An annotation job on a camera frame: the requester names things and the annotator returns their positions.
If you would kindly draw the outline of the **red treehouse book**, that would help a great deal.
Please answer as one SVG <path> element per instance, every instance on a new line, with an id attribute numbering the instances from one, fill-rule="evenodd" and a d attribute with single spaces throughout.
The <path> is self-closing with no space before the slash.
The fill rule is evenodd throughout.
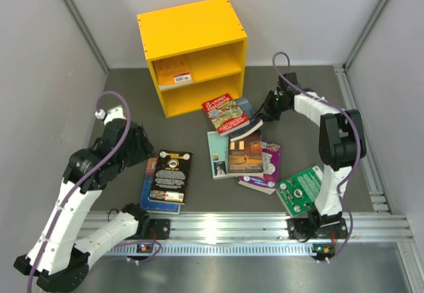
<path id="1" fill-rule="evenodd" d="M 228 135 L 250 123 L 248 115 L 229 93 L 202 104 L 209 120 L 221 135 Z"/>

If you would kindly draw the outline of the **brown Edward Tulane book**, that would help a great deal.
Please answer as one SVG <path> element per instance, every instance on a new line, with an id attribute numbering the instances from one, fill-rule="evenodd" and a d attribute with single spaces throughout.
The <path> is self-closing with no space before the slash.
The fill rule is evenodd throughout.
<path id="1" fill-rule="evenodd" d="M 260 130 L 237 141 L 229 141 L 227 174 L 236 177 L 263 177 L 264 163 Z"/>

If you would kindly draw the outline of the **orange Roald Dahl book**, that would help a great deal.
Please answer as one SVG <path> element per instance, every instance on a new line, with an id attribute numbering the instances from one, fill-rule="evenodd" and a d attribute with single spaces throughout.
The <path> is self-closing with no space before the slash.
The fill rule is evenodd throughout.
<path id="1" fill-rule="evenodd" d="M 189 61 L 185 54 L 156 60 L 154 67 L 160 90 L 172 89 L 193 82 Z"/>

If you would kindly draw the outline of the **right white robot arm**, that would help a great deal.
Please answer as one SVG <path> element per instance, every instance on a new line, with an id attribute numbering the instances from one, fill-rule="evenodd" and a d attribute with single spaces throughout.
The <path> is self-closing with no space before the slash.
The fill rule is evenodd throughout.
<path id="1" fill-rule="evenodd" d="M 277 121 L 288 110 L 307 117 L 319 128 L 321 187 L 307 212 L 307 223 L 297 224 L 291 234 L 293 239 L 306 242 L 345 226 L 343 198 L 350 177 L 366 156 L 366 140 L 358 110 L 343 109 L 313 90 L 301 88 L 294 72 L 279 75 L 276 90 L 268 92 L 255 115 L 263 121 Z"/>

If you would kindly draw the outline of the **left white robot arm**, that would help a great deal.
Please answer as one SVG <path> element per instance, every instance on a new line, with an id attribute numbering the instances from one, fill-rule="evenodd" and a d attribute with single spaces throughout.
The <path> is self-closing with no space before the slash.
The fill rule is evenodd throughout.
<path id="1" fill-rule="evenodd" d="M 93 203 L 125 168 L 153 156 L 141 124 L 125 119 L 105 123 L 93 146 L 73 153 L 62 175 L 60 193 L 49 220 L 29 253 L 14 267 L 45 292 L 72 292 L 92 266 L 121 241 L 146 236 L 149 214 L 138 204 L 126 205 L 106 226 L 78 239 Z"/>

